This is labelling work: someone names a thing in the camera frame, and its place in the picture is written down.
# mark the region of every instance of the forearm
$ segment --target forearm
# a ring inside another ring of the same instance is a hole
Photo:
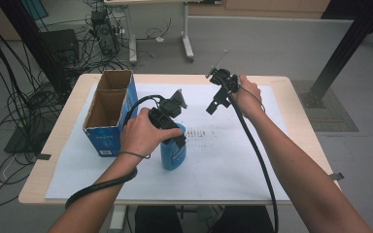
[[[123,177],[136,167],[140,158],[121,154],[95,183]],[[92,192],[74,202],[53,225],[50,232],[99,232],[123,184]]]
[[[261,111],[249,116],[278,180],[312,232],[369,232],[369,228],[328,174]]]

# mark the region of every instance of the white desk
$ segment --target white desk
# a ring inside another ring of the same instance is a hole
[[[195,0],[104,0],[105,4],[111,6],[120,6],[123,9],[126,18],[126,27],[129,33],[129,62],[134,65],[138,58],[136,54],[136,38],[132,30],[131,14],[129,13],[129,5],[132,4],[156,4],[156,3],[184,3],[184,31],[181,32],[184,48],[186,50],[186,58],[193,61],[193,52],[190,45],[189,36],[187,35],[187,15],[188,1],[197,2]]]
[[[42,153],[51,155],[50,160],[38,160],[19,196],[21,203],[27,204],[55,204],[64,203],[65,200],[49,200],[46,199],[46,193],[50,186],[56,163],[59,159],[65,144],[71,135],[72,128],[77,120],[78,115],[85,103],[89,91],[94,83],[99,81],[100,75],[86,74],[82,75],[74,90],[72,91],[68,102],[66,103],[47,143],[44,146]],[[200,83],[209,84],[205,77],[199,75],[139,75],[135,74],[135,83],[175,83],[188,84]],[[327,174],[332,174],[331,168],[322,151],[320,143],[313,131],[311,124],[306,117],[304,110],[296,96],[296,93],[289,81],[285,77],[251,77],[249,79],[261,85],[270,85],[274,91],[278,106],[283,116],[285,125],[288,129],[288,135],[293,141],[305,150],[310,156],[326,171]],[[267,198],[263,200],[205,200],[199,201],[196,198],[194,201],[178,200],[178,201],[156,201],[156,200],[121,200],[117,204],[269,204]]]

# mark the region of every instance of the cardboard box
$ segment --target cardboard box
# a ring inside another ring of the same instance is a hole
[[[132,71],[105,71],[96,87],[84,133],[103,157],[117,156],[126,114],[138,101]],[[135,110],[131,117],[136,117]]]

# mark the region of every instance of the person's left hand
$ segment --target person's left hand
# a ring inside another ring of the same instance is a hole
[[[151,124],[150,109],[143,108],[136,118],[130,119],[120,133],[121,151],[129,151],[147,156],[162,141],[183,134],[180,128],[158,129]]]

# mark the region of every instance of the person's right hand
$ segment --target person's right hand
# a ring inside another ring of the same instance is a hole
[[[246,75],[240,75],[239,79],[241,87],[232,95],[246,117],[255,117],[259,111],[263,112],[261,90],[256,83],[251,83]]]

